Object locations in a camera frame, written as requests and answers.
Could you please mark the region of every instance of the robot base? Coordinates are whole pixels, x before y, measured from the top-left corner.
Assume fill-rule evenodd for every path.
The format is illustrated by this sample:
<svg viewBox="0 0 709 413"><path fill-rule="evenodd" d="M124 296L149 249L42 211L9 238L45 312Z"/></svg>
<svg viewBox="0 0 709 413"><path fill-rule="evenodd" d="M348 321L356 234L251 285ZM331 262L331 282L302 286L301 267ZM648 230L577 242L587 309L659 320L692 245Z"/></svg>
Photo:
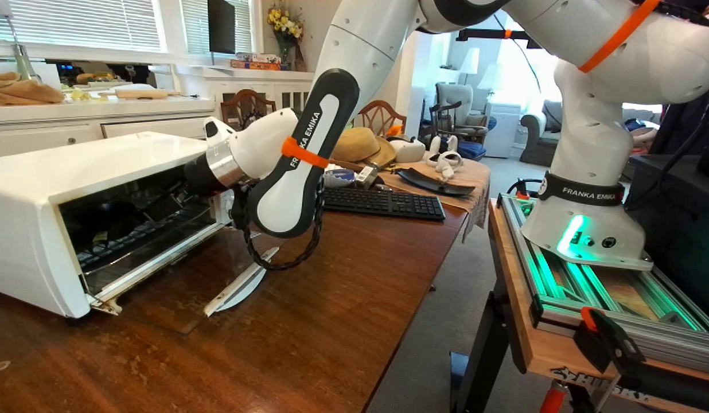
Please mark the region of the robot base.
<svg viewBox="0 0 709 413"><path fill-rule="evenodd" d="M563 197L536 199L520 234L577 265L649 271L645 232L622 206L587 206Z"/></svg>

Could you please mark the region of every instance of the black keyboard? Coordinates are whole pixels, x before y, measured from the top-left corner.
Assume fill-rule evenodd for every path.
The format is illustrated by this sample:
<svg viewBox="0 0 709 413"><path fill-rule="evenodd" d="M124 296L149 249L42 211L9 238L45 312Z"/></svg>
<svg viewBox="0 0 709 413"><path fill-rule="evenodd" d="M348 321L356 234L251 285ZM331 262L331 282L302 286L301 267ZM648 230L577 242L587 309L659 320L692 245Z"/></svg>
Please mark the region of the black keyboard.
<svg viewBox="0 0 709 413"><path fill-rule="evenodd" d="M416 221L446 221L446 211L438 197L370 189L325 189L325 211L346 211L365 215L416 218Z"/></svg>

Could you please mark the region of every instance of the cable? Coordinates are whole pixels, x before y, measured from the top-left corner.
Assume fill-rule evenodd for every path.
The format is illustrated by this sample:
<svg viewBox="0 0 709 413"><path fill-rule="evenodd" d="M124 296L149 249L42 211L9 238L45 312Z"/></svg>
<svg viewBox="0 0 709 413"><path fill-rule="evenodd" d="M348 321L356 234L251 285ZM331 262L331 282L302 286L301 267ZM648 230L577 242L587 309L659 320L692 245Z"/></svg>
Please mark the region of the cable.
<svg viewBox="0 0 709 413"><path fill-rule="evenodd" d="M695 8L689 8L687 0L663 0L657 12L680 19L702 19L702 9L697 12Z"/></svg>
<svg viewBox="0 0 709 413"><path fill-rule="evenodd" d="M663 181L667 179L671 169L677 165L677 161L681 156L687 156L692 145L700 140L700 134L705 130L706 127L706 119L709 119L709 93L706 93L706 99L705 99L705 106L702 106L702 115L700 115L700 121L695 123L695 128L690 130L690 135L680 145L680 150L671 156L671 161L660 168L659 177L637 196L637 197L632 197L632 205L627 203L627 208L637 205L641 199L645 199L652 191L659 189L659 196L667 203L672 203L677 208L687 211L690 218L695 218L697 213L681 205L680 199L671 197L663 189Z"/></svg>
<svg viewBox="0 0 709 413"><path fill-rule="evenodd" d="M508 192L513 192L517 191L517 196L528 196L528 197L540 197L540 191L528 191L528 183L543 183L541 179L517 179L510 189L508 189Z"/></svg>
<svg viewBox="0 0 709 413"><path fill-rule="evenodd" d="M540 81L540 75L536 75L536 68L534 68L531 55L517 43L517 39L512 39L512 43L518 48L524 63L528 64L528 68L531 68L531 74L533 74L533 78L534 78L536 93L540 93L540 96L541 96L541 94L543 94L543 88L541 88L541 81ZM558 123L558 128L563 128L563 119L559 119L549 106L541 106L541 112L543 112L546 118L550 118L550 121Z"/></svg>
<svg viewBox="0 0 709 413"><path fill-rule="evenodd" d="M248 249L251 258L255 260L255 265L259 265L267 271L290 271L290 269L302 265L314 253L314 249L320 245L321 228L323 228L321 203L316 199L316 205L314 205L311 236L310 236L305 251L299 258L290 260L290 262L274 265L274 262L267 262L262 258L262 253L255 249L255 236L253 236L253 230L251 230L251 213L248 213L251 199L248 199L248 192L255 185L259 185L259 183L262 181L253 181L253 183L248 183L248 189L243 189L242 183L231 185L235 189L231 221L243 232L245 249Z"/></svg>

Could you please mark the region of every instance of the white toaster oven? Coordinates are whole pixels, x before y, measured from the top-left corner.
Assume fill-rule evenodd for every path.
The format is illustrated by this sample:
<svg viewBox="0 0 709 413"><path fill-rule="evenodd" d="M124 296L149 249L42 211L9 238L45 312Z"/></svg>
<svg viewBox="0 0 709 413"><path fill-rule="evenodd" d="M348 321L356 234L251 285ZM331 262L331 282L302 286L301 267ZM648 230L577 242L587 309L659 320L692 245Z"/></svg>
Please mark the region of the white toaster oven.
<svg viewBox="0 0 709 413"><path fill-rule="evenodd" d="M186 168L207 143L135 134L0 159L0 293L63 316L116 298L228 226Z"/></svg>

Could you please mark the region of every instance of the white robotic arm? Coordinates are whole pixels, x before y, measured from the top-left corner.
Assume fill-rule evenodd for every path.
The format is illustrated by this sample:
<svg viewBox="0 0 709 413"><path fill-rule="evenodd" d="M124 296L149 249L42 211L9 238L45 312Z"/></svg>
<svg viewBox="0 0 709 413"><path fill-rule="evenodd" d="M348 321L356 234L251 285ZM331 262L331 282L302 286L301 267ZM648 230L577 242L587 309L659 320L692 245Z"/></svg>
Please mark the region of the white robotic arm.
<svg viewBox="0 0 709 413"><path fill-rule="evenodd" d="M403 39L417 27L449 33L480 24L505 2L342 0L301 119L297 121L291 110L281 110L239 134L214 121L209 169L224 185L262 179L262 191L253 196L258 226L274 236L299 236L316 213L323 159L352 115L375 99Z"/></svg>
<svg viewBox="0 0 709 413"><path fill-rule="evenodd" d="M652 13L652 4L513 0L505 8L540 47L566 59L555 72L564 110L559 145L524 226L526 238L563 260L652 269L645 232L622 206L620 177L633 145L622 128L622 104L681 104L709 89L709 27Z"/></svg>
<svg viewBox="0 0 709 413"><path fill-rule="evenodd" d="M570 262L649 269L645 234L624 213L620 174L632 151L622 104L690 101L709 89L709 27L652 13L645 0L342 0L321 48L310 101L248 130L217 127L209 168L224 185L262 179L258 226L297 236L311 226L323 159L352 115L375 99L414 29L449 33L505 8L558 72L564 128L546 174L546 197L524 234Z"/></svg>

